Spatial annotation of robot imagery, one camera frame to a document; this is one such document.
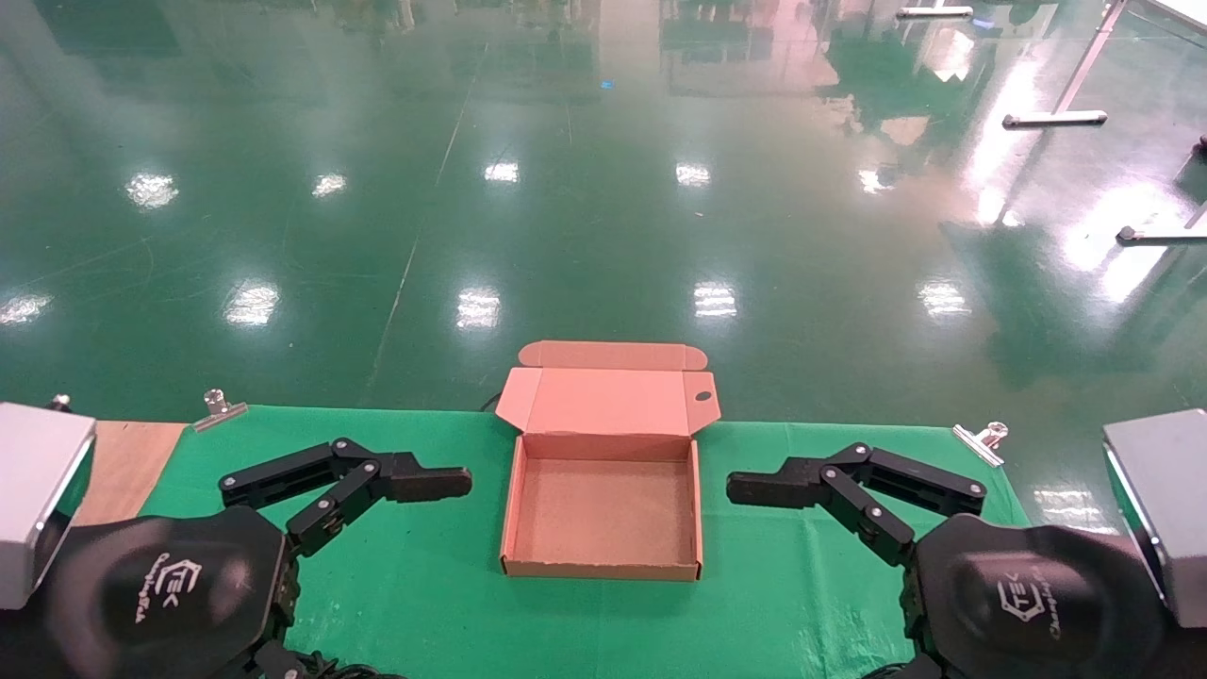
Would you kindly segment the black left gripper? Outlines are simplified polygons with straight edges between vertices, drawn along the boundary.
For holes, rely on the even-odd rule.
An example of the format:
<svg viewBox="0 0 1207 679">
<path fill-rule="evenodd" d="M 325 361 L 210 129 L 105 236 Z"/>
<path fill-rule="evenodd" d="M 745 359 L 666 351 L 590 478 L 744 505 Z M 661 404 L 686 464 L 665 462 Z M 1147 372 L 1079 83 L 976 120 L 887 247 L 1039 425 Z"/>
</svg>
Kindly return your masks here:
<svg viewBox="0 0 1207 679">
<path fill-rule="evenodd" d="M 323 494 L 286 535 L 246 508 L 316 488 Z M 471 472 L 342 438 L 231 472 L 218 491 L 233 508 L 212 516 L 94 525 L 69 538 L 43 579 L 43 675 L 299 678 L 284 640 L 297 598 L 290 555 L 313 557 L 380 501 L 466 497 Z"/>
</svg>

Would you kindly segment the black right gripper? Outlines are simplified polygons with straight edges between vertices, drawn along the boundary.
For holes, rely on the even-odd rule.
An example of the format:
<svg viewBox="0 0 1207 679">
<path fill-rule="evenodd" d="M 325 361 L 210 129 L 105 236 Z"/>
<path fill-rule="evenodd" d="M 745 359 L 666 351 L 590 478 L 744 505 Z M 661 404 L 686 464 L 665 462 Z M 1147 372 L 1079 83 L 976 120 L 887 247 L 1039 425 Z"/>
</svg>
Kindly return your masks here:
<svg viewBox="0 0 1207 679">
<path fill-rule="evenodd" d="M 915 532 L 871 494 L 941 516 Z M 902 614 L 940 678 L 1141 678 L 1166 636 L 1166 610 L 1127 538 L 980 520 L 982 482 L 856 441 L 776 472 L 730 472 L 736 505 L 820 508 L 904 572 Z"/>
</svg>

